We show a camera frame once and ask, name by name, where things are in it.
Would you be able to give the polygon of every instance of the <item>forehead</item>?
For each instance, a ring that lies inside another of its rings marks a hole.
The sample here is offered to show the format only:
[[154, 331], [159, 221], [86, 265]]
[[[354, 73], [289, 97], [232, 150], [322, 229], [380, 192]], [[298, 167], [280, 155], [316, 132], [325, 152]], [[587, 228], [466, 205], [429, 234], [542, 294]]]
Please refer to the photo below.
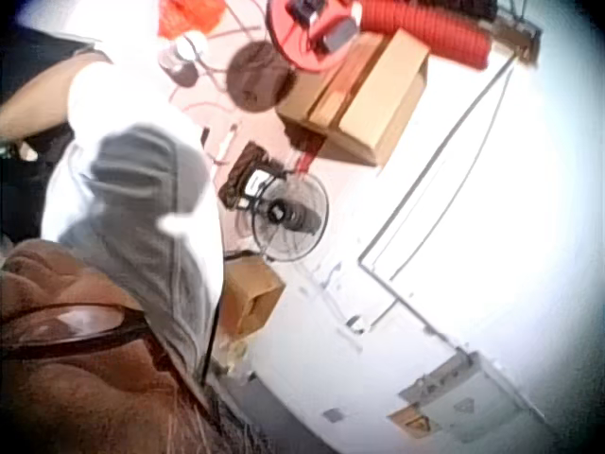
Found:
[[73, 257], [62, 246], [42, 240], [15, 248], [2, 267], [1, 320], [20, 311], [64, 303], [141, 307], [107, 276]]

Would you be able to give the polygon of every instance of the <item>electrical box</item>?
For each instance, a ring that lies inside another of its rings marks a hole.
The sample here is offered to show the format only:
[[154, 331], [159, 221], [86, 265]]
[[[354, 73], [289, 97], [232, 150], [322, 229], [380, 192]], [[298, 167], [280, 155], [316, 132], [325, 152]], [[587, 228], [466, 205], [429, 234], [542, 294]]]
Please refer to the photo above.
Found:
[[456, 355], [399, 395], [464, 443], [502, 426], [524, 408], [509, 382], [479, 353]]

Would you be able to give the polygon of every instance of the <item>person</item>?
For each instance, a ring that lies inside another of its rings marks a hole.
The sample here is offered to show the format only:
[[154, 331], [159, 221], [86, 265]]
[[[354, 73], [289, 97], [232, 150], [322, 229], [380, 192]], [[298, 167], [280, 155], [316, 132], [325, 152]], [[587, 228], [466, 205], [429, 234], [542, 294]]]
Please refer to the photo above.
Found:
[[0, 106], [0, 137], [67, 121], [41, 239], [1, 271], [3, 441], [22, 452], [267, 452], [196, 377], [222, 289], [200, 129], [98, 52]]

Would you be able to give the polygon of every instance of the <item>floor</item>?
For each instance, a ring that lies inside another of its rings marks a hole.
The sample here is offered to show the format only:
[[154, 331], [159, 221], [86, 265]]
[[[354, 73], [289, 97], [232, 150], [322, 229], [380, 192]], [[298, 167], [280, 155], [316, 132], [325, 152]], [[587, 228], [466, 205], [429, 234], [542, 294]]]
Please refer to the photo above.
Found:
[[260, 379], [255, 378], [241, 386], [229, 378], [222, 378], [220, 385], [223, 398], [229, 404], [235, 404], [245, 418], [262, 429], [275, 442], [278, 453], [337, 453], [301, 424]]

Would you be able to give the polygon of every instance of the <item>cardboard box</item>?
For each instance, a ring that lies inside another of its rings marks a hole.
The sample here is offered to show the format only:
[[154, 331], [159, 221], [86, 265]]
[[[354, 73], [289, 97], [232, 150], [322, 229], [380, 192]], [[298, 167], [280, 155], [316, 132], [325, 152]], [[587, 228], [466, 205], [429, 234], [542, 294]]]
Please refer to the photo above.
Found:
[[267, 322], [285, 284], [259, 256], [225, 263], [219, 323], [232, 338], [241, 339]]
[[424, 92], [428, 51], [403, 30], [392, 38], [363, 33], [336, 71], [300, 73], [277, 112], [384, 165]]
[[424, 438], [440, 430], [439, 425], [410, 405], [389, 415], [390, 421], [413, 438]]

